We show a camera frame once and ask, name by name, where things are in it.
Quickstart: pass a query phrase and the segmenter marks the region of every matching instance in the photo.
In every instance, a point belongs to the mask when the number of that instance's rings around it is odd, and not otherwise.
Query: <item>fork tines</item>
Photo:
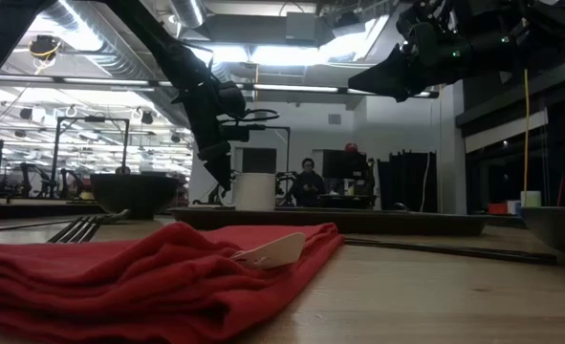
[[[49,243],[86,243],[97,233],[103,217],[79,217],[49,239]]]

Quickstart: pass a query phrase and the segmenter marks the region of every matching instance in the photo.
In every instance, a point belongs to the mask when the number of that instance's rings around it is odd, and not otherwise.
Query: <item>desk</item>
[[[138,239],[172,221],[157,220],[103,226],[96,239]],[[42,242],[62,227],[2,232],[0,243]],[[379,237],[551,252],[513,228],[487,227],[480,237]],[[28,343],[0,335],[0,344]],[[565,266],[342,247],[286,310],[233,343],[565,343]]]

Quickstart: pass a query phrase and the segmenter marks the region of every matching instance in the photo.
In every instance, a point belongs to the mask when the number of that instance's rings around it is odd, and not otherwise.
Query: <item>red cloth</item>
[[[229,257],[302,232],[299,261]],[[51,343],[208,343],[280,312],[341,246],[335,225],[165,226],[139,241],[0,245],[0,331]]]

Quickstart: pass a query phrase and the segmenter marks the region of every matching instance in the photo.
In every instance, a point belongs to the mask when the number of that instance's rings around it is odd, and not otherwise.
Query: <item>ceiling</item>
[[[176,31],[175,24],[169,20],[172,14],[168,0],[142,0],[148,10],[170,32]],[[363,1],[362,4],[380,4]],[[283,1],[243,1],[243,0],[205,0],[208,16],[228,15],[267,15],[284,16],[289,11],[319,12],[331,15],[340,9],[356,9],[360,1],[302,1],[289,3]],[[153,78],[165,79],[152,54],[140,40],[113,14],[100,3],[93,4],[100,14],[99,24],[108,23],[118,33],[115,44],[129,47],[145,68],[152,72]],[[2,73],[33,75],[62,75],[74,77],[112,77],[108,71],[94,63],[88,54],[72,54],[65,45],[46,68],[38,68],[42,62],[30,54],[28,47],[39,34],[58,36],[59,31],[50,21],[38,18],[19,42],[16,50],[8,58]],[[258,68],[246,63],[229,62],[228,70],[233,79],[243,82],[266,84],[315,85],[346,87],[347,80],[370,65],[385,59],[392,45],[401,38],[394,25],[386,25],[373,47],[360,63],[316,64],[309,66],[267,66]],[[292,103],[337,103],[356,106],[360,96],[338,96],[302,94],[297,92],[260,91],[255,94],[256,101]],[[49,166],[52,159],[55,117],[68,114],[98,116],[108,119],[130,119],[133,133],[129,136],[129,165],[140,170],[163,170],[190,173],[192,160],[192,137],[189,132],[165,118],[161,104],[154,103],[144,94],[131,91],[111,90],[60,90],[25,87],[0,86],[0,139],[7,142],[5,158],[9,163],[25,160],[39,161]],[[33,119],[20,117],[24,109],[33,109]],[[142,124],[140,117],[144,112],[152,112],[153,123]],[[171,141],[172,132],[177,131],[182,140]],[[120,165],[120,143],[122,134],[114,122],[85,123],[78,121],[61,136],[61,165],[73,168],[96,168],[99,172],[111,171]]]

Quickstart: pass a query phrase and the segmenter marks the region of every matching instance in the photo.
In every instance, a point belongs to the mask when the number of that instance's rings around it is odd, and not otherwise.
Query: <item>man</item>
[[[325,193],[322,177],[314,172],[314,161],[306,158],[301,163],[303,173],[294,182],[293,196],[297,199],[297,206],[318,206],[318,195]]]

